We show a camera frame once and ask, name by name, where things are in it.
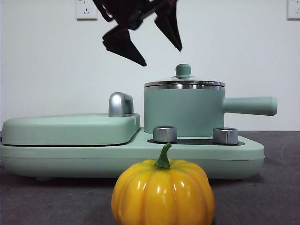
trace pumpkin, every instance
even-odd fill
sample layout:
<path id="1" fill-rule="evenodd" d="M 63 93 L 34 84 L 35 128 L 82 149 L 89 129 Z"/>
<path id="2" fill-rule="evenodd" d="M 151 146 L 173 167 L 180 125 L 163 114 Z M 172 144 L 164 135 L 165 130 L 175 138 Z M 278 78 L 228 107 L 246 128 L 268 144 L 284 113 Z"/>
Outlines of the pumpkin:
<path id="1" fill-rule="evenodd" d="M 158 161 L 128 168 L 112 194 L 117 225 L 211 225 L 215 200 L 205 171 L 185 160 L 168 160 L 167 143 Z"/>

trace electrical outlet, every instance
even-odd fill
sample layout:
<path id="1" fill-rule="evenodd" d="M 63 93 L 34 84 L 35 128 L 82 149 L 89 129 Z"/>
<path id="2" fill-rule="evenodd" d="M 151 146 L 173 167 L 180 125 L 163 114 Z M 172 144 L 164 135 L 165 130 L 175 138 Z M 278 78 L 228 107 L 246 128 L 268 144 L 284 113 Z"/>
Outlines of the electrical outlet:
<path id="1" fill-rule="evenodd" d="M 287 19 L 300 19 L 300 0 L 287 0 Z"/>
<path id="2" fill-rule="evenodd" d="M 97 20 L 98 9 L 93 0 L 76 0 L 77 20 Z"/>

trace pot lid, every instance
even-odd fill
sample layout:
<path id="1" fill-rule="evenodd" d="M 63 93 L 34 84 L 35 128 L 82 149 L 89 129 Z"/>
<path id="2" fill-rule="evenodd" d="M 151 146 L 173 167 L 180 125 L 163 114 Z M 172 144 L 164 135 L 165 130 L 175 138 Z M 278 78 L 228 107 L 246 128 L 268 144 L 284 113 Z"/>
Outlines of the pot lid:
<path id="1" fill-rule="evenodd" d="M 192 68 L 189 64 L 179 64 L 176 67 L 176 76 L 173 76 L 171 79 L 165 79 L 155 82 L 149 82 L 144 85 L 144 87 L 153 87 L 153 86 L 168 86 L 168 85 L 185 85 L 186 87 L 190 85 L 197 86 L 215 86 L 215 87 L 225 87 L 225 83 L 218 81 L 201 81 L 196 77 L 191 76 Z"/>

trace gray countertop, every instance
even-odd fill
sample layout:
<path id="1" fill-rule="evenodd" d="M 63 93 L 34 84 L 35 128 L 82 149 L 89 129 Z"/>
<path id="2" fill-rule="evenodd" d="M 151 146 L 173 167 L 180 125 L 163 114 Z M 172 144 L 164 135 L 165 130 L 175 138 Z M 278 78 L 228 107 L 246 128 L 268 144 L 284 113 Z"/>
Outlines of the gray countertop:
<path id="1" fill-rule="evenodd" d="M 210 180 L 214 225 L 300 224 L 300 132 L 240 132 L 265 146 L 260 172 L 242 180 Z M 1 225 L 114 225 L 116 179 L 41 183 L 0 167 Z"/>

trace pumpkin stem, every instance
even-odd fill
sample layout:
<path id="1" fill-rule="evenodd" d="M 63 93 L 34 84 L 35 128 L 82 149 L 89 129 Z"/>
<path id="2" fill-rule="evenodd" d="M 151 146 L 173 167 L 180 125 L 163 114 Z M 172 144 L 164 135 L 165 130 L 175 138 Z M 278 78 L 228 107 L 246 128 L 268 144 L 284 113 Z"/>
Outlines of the pumpkin stem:
<path id="1" fill-rule="evenodd" d="M 157 162 L 154 164 L 154 166 L 159 167 L 159 168 L 164 168 L 164 169 L 170 169 L 170 163 L 167 157 L 167 151 L 171 147 L 171 143 L 167 143 L 163 146 L 163 149 L 160 152 L 160 156 L 157 160 Z"/>

